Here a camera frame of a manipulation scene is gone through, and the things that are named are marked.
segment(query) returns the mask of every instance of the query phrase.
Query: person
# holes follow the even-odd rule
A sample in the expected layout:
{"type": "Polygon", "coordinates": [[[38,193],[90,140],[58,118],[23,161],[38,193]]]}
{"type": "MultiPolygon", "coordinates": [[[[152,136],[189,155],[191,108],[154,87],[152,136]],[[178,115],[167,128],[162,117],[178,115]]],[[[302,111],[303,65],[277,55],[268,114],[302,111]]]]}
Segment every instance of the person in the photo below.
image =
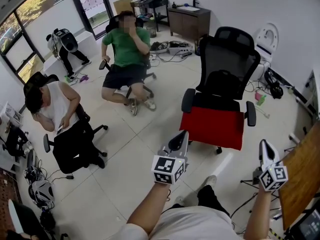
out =
{"type": "Polygon", "coordinates": [[[39,237],[36,235],[29,235],[26,233],[16,233],[12,230],[8,230],[6,236],[6,240],[24,240],[24,239],[30,239],[30,240],[39,240],[39,237]]]}
{"type": "Polygon", "coordinates": [[[138,112],[137,99],[149,110],[155,111],[155,102],[147,97],[143,79],[147,73],[146,60],[149,59],[150,34],[146,29],[136,27],[136,18],[132,11],[123,11],[118,16],[119,27],[111,30],[102,39],[101,56],[105,62],[110,61],[107,47],[113,44],[116,49],[114,65],[105,76],[101,96],[103,99],[122,103],[128,107],[133,116],[138,112]],[[116,89],[130,86],[136,98],[128,99],[116,89]]]}
{"type": "MultiPolygon", "coordinates": [[[[53,40],[52,34],[48,34],[46,36],[46,41],[48,42],[47,46],[49,50],[53,53],[55,57],[60,57],[63,61],[63,64],[65,66],[66,71],[68,72],[68,77],[72,77],[74,75],[72,66],[68,60],[68,51],[67,49],[62,45],[61,41],[55,42],[53,40]]],[[[91,61],[79,50],[76,50],[75,52],[71,52],[74,56],[76,56],[79,60],[83,61],[81,65],[86,66],[91,63],[91,61]]]]}
{"type": "Polygon", "coordinates": [[[76,114],[80,99],[74,89],[60,81],[33,86],[25,97],[25,106],[33,119],[46,131],[55,133],[53,154],[63,173],[72,173],[89,164],[105,167],[92,143],[94,133],[90,124],[79,120],[76,114]]]}
{"type": "MultiPolygon", "coordinates": [[[[162,213],[170,185],[155,182],[142,203],[135,209],[112,240],[208,239],[240,240],[232,227],[229,213],[219,203],[213,190],[217,177],[209,176],[198,192],[198,206],[185,207],[177,197],[162,213]]],[[[269,232],[271,193],[260,186],[246,227],[244,239],[266,239],[269,232]]]]}

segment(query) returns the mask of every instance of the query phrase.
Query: white t-shirt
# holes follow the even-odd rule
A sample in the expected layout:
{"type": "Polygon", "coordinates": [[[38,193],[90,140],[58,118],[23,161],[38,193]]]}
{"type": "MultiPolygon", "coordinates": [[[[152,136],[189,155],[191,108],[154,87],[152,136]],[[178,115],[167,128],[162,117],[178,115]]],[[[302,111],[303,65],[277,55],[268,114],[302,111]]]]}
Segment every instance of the white t-shirt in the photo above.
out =
{"type": "MultiPolygon", "coordinates": [[[[66,115],[70,106],[70,100],[64,95],[64,93],[60,89],[59,83],[59,81],[55,81],[46,85],[49,88],[51,103],[50,106],[42,107],[40,109],[40,113],[52,120],[55,132],[58,131],[61,119],[66,115]]],[[[77,114],[73,113],[69,121],[69,126],[65,128],[62,132],[69,130],[78,121],[79,118],[77,114]]]]}
{"type": "Polygon", "coordinates": [[[134,224],[124,225],[112,240],[240,240],[231,219],[204,206],[174,208],[164,212],[150,234],[134,224]]]}

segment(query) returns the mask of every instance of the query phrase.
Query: tiled floor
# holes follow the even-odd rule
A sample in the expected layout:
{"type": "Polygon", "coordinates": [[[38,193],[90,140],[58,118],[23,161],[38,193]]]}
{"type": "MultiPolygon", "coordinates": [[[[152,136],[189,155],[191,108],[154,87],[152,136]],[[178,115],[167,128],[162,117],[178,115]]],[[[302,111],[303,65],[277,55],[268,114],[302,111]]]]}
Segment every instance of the tiled floor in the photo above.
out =
{"type": "MultiPolygon", "coordinates": [[[[179,36],[171,37],[168,30],[162,28],[157,38],[151,41],[166,40],[182,39],[179,36]]],[[[170,59],[171,56],[168,54],[162,57],[170,59]]],[[[150,171],[153,155],[162,142],[179,129],[182,96],[187,88],[197,86],[201,77],[201,61],[195,55],[181,63],[161,62],[159,66],[152,67],[150,71],[155,72],[157,79],[150,77],[145,84],[154,91],[157,109],[151,112],[140,106],[137,116],[132,117],[123,105],[101,98],[102,83],[107,71],[98,69],[100,62],[98,55],[82,71],[88,74],[89,81],[73,87],[81,95],[84,110],[91,116],[92,127],[101,124],[109,126],[107,132],[102,130],[94,139],[99,149],[108,151],[106,167],[82,168],[74,173],[74,180],[57,179],[53,184],[56,197],[53,213],[59,231],[66,232],[71,239],[77,240],[108,239],[143,200],[153,185],[150,171]]],[[[240,101],[242,111],[246,110],[247,100],[254,101],[253,92],[244,93],[243,100],[240,101]]],[[[240,180],[250,179],[259,165],[259,142],[267,139],[283,156],[283,150],[293,146],[288,139],[289,133],[295,132],[301,137],[302,127],[310,126],[306,112],[286,90],[282,99],[275,100],[268,96],[261,108],[270,114],[270,118],[257,112],[256,127],[245,126],[241,151],[225,148],[222,154],[216,155],[211,145],[194,142],[189,146],[190,165],[178,183],[171,187],[171,200],[165,208],[170,207],[179,195],[187,197],[187,204],[197,204],[196,192],[211,174],[218,174],[215,192],[230,213],[252,196],[255,190],[240,185],[240,180]]],[[[46,132],[32,120],[28,111],[23,115],[22,129],[29,131],[30,141],[42,160],[42,167],[50,175],[59,167],[52,152],[44,151],[43,136],[46,132]]],[[[57,172],[50,179],[62,176],[61,172],[57,172]]],[[[28,196],[28,184],[21,171],[17,178],[23,202],[39,215],[40,210],[28,196]]],[[[233,217],[236,230],[240,231],[245,227],[253,203],[252,201],[241,208],[233,217]]]]}

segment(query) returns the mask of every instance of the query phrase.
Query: red seat cushion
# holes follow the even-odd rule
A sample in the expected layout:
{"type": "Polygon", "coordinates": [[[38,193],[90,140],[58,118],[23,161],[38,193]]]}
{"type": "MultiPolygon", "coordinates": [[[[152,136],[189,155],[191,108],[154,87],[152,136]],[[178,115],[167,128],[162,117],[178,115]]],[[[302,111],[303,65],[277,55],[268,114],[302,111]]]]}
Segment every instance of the red seat cushion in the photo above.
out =
{"type": "Polygon", "coordinates": [[[193,106],[183,113],[180,130],[189,132],[189,140],[241,150],[244,113],[193,106]]]}

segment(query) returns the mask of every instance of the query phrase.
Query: toilet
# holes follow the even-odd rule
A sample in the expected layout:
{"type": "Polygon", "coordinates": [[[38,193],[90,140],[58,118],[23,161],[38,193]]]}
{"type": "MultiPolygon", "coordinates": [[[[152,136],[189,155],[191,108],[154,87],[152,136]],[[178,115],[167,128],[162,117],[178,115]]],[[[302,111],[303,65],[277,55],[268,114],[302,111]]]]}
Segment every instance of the toilet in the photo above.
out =
{"type": "Polygon", "coordinates": [[[271,61],[279,43],[279,32],[272,23],[265,24],[259,31],[255,39],[255,50],[260,54],[260,63],[253,72],[250,80],[261,81],[265,83],[264,72],[270,67],[271,61]]]}

